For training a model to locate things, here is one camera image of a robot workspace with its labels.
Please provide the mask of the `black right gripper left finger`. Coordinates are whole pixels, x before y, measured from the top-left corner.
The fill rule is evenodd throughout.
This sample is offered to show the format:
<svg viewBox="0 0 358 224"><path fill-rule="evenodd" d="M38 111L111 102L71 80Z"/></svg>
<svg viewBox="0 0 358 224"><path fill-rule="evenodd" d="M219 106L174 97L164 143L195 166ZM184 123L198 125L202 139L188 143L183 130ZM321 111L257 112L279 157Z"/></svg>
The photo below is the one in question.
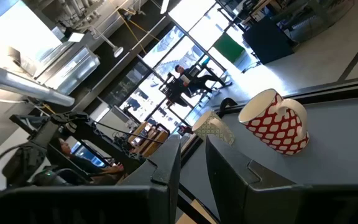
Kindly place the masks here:
<svg viewBox="0 0 358 224"><path fill-rule="evenodd" d="M0 193L0 223L174 223L180 138L168 138L116 185L86 184L70 169Z"/></svg>

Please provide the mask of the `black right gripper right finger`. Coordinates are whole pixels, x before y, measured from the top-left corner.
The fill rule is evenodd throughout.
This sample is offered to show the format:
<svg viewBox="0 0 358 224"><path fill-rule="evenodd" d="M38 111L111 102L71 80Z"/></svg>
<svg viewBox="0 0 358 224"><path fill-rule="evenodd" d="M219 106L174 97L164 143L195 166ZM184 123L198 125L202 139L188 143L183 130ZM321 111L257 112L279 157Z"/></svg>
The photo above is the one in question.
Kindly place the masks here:
<svg viewBox="0 0 358 224"><path fill-rule="evenodd" d="M296 184L212 134L206 163L221 223L358 224L358 185Z"/></svg>

